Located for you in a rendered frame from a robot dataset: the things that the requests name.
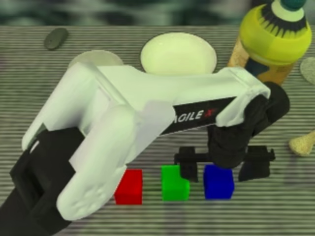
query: green cube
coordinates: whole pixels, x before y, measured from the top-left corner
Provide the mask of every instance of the green cube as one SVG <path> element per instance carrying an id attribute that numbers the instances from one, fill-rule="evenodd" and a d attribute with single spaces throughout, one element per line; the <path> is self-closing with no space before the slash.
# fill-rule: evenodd
<path id="1" fill-rule="evenodd" d="M 162 166 L 161 184 L 163 201 L 188 200 L 190 182 L 181 177 L 179 165 Z"/>

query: blue cube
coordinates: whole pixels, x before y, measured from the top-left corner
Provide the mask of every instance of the blue cube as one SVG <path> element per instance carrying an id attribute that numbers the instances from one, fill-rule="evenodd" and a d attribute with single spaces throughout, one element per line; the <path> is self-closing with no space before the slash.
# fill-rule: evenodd
<path id="1" fill-rule="evenodd" d="M 232 170 L 206 165 L 203 171 L 203 187 L 205 199 L 231 199 L 235 188 Z"/>

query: table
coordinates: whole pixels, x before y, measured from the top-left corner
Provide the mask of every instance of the table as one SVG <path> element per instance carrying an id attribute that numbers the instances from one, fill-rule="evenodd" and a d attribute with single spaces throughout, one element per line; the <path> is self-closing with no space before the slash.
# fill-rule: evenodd
<path id="1" fill-rule="evenodd" d="M 13 185 L 9 171 L 21 154 L 21 138 L 39 109 L 79 53 L 104 49 L 140 68 L 144 43 L 160 33 L 184 31 L 209 41 L 226 65 L 237 27 L 68 27 L 70 36 L 57 51 L 43 40 L 52 27 L 0 27 L 0 203 Z M 315 55 L 315 44 L 306 56 Z M 188 202 L 164 203 L 160 167 L 172 164 L 178 146 L 206 150 L 205 129 L 158 138 L 130 168 L 144 173 L 143 205 L 116 206 L 111 200 L 92 216 L 58 235 L 99 236 L 253 236 L 315 235 L 315 151 L 297 158 L 287 141 L 315 127 L 315 86 L 302 79 L 299 63 L 283 85 L 291 100 L 288 115 L 251 141 L 274 148 L 277 159 L 270 178 L 236 183 L 230 201 L 204 200 L 202 183 L 191 185 Z"/>

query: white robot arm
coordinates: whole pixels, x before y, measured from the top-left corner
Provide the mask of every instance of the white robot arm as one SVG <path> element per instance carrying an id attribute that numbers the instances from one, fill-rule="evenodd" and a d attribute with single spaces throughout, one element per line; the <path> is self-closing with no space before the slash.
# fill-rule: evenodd
<path id="1" fill-rule="evenodd" d="M 62 219 L 75 221 L 112 197 L 126 164 L 159 135 L 241 124 L 244 109 L 258 95 L 269 98 L 270 89 L 238 67 L 162 77 L 128 65 L 77 63 L 30 125 L 22 149 L 32 154 L 41 145 L 35 141 L 42 130 L 77 128 L 83 135 L 69 157 L 74 174 L 56 200 Z"/>

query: red cube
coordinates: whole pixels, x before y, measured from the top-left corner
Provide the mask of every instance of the red cube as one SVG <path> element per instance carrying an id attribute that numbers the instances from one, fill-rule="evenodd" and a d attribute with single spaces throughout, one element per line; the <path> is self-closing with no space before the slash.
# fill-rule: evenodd
<path id="1" fill-rule="evenodd" d="M 118 205 L 141 205 L 142 170 L 126 170 L 114 197 Z"/>

